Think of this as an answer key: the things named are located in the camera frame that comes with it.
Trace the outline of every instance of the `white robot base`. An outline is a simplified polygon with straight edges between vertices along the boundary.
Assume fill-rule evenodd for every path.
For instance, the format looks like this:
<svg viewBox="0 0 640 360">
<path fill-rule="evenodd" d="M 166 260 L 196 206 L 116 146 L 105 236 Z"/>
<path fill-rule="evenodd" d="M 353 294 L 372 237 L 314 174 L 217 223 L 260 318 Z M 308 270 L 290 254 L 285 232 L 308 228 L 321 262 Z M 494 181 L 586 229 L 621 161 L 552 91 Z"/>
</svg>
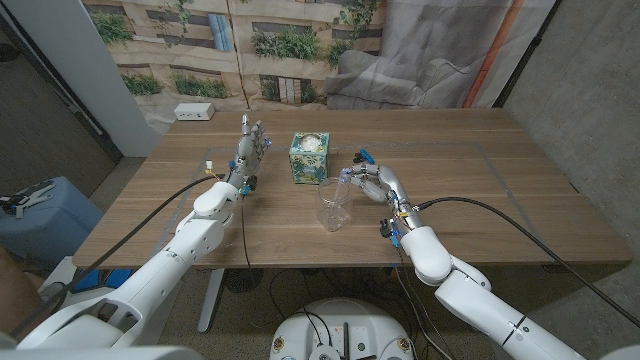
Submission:
<svg viewBox="0 0 640 360">
<path fill-rule="evenodd" d="M 331 298 L 301 308 L 280 324 L 269 359 L 405 360 L 413 359 L 411 346 L 402 325 L 382 309 L 356 299 Z"/>
</svg>

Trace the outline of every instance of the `orange pole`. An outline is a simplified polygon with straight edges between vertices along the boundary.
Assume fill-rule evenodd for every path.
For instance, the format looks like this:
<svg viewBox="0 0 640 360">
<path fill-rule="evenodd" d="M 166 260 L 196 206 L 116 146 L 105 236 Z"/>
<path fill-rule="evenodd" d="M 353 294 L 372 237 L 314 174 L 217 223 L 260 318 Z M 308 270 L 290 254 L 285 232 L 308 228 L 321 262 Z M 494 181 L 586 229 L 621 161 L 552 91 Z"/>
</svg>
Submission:
<svg viewBox="0 0 640 360">
<path fill-rule="evenodd" d="M 480 71 L 467 93 L 467 98 L 464 99 L 464 103 L 462 104 L 463 108 L 470 108 L 471 105 L 473 105 L 473 101 L 476 99 L 476 95 L 478 94 L 484 79 L 487 77 L 489 69 L 491 69 L 491 65 L 493 65 L 493 62 L 496 60 L 496 57 L 500 52 L 500 48 L 502 48 L 502 44 L 504 44 L 507 35 L 509 35 L 509 32 L 511 31 L 513 23 L 518 17 L 518 13 L 522 8 L 523 2 L 524 0 L 514 0 L 513 3 L 511 3 L 511 7 L 509 8 L 509 11 L 507 11 L 507 15 L 505 15 L 504 21 L 502 22 L 502 25 L 500 25 L 500 29 L 498 29 L 495 39 L 493 39 L 493 44 L 491 44 L 489 52 L 482 62 Z"/>
</svg>

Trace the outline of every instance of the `blue case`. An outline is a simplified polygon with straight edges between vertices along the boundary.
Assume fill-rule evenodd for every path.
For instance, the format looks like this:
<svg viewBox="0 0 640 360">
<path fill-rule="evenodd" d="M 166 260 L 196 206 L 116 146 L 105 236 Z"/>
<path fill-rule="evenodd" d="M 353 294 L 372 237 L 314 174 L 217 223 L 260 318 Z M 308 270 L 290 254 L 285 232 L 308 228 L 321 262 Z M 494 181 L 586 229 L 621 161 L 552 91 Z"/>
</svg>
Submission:
<svg viewBox="0 0 640 360">
<path fill-rule="evenodd" d="M 51 270 L 78 250 L 102 218 L 102 212 L 67 178 L 57 177 L 53 183 L 56 186 L 43 194 L 53 198 L 25 209 L 22 219 L 0 211 L 0 243 Z"/>
</svg>

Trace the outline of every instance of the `clear plastic cup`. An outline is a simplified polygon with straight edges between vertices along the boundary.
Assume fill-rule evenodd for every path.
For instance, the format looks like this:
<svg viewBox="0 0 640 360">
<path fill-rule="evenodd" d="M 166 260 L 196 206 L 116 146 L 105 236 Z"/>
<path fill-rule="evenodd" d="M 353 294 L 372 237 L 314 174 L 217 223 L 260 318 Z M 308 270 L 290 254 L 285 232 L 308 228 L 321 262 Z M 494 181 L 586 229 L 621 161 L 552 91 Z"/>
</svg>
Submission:
<svg viewBox="0 0 640 360">
<path fill-rule="evenodd" d="M 327 231 L 336 231 L 351 222 L 352 206 L 349 182 L 326 178 L 318 185 L 316 215 Z"/>
</svg>

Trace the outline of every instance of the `printed backdrop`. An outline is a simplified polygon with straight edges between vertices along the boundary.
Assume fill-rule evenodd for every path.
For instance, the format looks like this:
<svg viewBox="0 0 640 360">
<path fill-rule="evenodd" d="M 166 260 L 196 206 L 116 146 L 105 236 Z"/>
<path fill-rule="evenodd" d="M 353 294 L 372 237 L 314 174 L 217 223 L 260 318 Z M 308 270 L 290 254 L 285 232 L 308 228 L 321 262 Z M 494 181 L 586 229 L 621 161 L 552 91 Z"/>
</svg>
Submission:
<svg viewBox="0 0 640 360">
<path fill-rule="evenodd" d="M 216 111 L 488 107 L 553 1 L 83 0 L 146 121 Z"/>
</svg>

